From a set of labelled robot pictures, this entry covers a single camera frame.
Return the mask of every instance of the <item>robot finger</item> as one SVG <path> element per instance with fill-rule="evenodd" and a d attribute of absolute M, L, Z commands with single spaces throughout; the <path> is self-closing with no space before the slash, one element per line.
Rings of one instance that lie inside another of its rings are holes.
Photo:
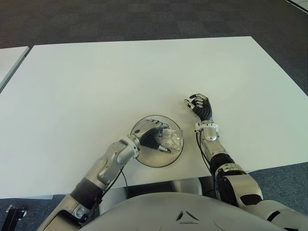
<path fill-rule="evenodd" d="M 189 100 L 184 100 L 184 103 L 191 109 L 195 107 L 195 105 L 193 105 Z"/>

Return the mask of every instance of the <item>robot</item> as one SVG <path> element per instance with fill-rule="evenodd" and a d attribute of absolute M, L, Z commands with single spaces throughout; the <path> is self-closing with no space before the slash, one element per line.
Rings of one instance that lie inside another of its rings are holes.
<path fill-rule="evenodd" d="M 308 217 L 279 202 L 263 200 L 257 182 L 220 144 L 208 98 L 194 94 L 190 99 L 184 102 L 201 120 L 195 126 L 197 144 L 209 165 L 217 199 L 182 192 L 145 194 L 84 225 L 125 164 L 138 157 L 141 145 L 169 151 L 154 138 L 168 125 L 148 120 L 109 146 L 38 231 L 307 231 Z"/>

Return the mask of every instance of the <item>robotic hand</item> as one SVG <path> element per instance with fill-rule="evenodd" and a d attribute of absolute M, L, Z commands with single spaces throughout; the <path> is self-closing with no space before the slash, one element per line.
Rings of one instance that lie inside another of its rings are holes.
<path fill-rule="evenodd" d="M 79 230 L 94 208 L 100 204 L 124 165 L 132 157 L 138 157 L 140 145 L 170 152 L 155 139 L 165 128 L 169 128 L 169 125 L 158 120 L 145 120 L 134 128 L 130 136 L 112 143 L 76 188 L 46 218 L 38 231 Z"/>
<path fill-rule="evenodd" d="M 307 230 L 305 215 L 277 201 L 263 200 L 258 183 L 229 156 L 219 142 L 218 125 L 212 120 L 208 98 L 202 94 L 194 94 L 190 99 L 191 102 L 184 102 L 201 119 L 201 123 L 195 125 L 195 132 L 197 137 L 199 134 L 198 145 L 217 184 L 218 198 L 283 229 Z"/>
<path fill-rule="evenodd" d="M 141 146 L 160 150 L 162 152 L 170 153 L 170 149 L 159 144 L 156 141 L 156 136 L 163 133 L 163 129 L 169 128 L 168 124 L 164 124 L 158 120 L 143 120 L 133 131 L 133 135 L 140 141 Z"/>

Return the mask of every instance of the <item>table surface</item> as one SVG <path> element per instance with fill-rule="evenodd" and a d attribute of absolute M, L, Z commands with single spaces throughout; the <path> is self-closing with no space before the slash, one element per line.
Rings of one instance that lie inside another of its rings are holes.
<path fill-rule="evenodd" d="M 28 50 L 29 47 L 0 49 L 0 89 Z"/>
<path fill-rule="evenodd" d="M 132 159 L 129 185 L 209 175 L 183 103 L 193 93 L 243 169 L 308 161 L 308 97 L 251 37 L 38 45 L 0 95 L 0 197 L 71 192 L 148 115 L 182 128 L 183 153 L 163 168 Z"/>

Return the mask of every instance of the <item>transparent object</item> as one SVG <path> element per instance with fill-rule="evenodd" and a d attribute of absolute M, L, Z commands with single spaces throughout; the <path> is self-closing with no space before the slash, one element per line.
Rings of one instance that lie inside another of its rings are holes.
<path fill-rule="evenodd" d="M 138 121 L 135 124 L 132 131 L 135 130 L 135 127 L 140 122 L 142 122 L 143 120 L 146 120 L 146 119 L 157 119 L 157 120 L 161 121 L 162 123 L 168 124 L 170 130 L 182 132 L 180 127 L 172 119 L 165 117 L 165 116 L 162 116 L 162 115 L 161 116 L 160 115 L 151 115 L 151 116 L 147 116 L 147 117 L 141 119 L 140 121 Z M 142 163 L 143 165 L 146 165 L 148 167 L 164 167 L 164 166 L 170 165 L 173 162 L 175 162 L 177 160 L 177 158 L 180 156 L 180 154 L 182 153 L 182 150 L 183 150 L 183 147 L 184 147 L 183 136 L 182 136 L 181 141 L 179 143 L 181 144 L 181 147 L 178 148 L 178 149 L 173 149 L 171 147 L 168 147 L 168 148 L 170 148 L 171 153 L 165 153 L 165 152 L 161 152 L 159 150 L 155 150 L 155 149 L 152 149 L 152 148 L 140 146 L 140 152 L 139 152 L 139 156 L 138 156 L 137 160 L 140 163 Z"/>
<path fill-rule="evenodd" d="M 183 132 L 182 130 L 173 130 L 167 128 L 163 129 L 162 134 L 157 137 L 157 142 L 173 150 L 182 150 Z"/>

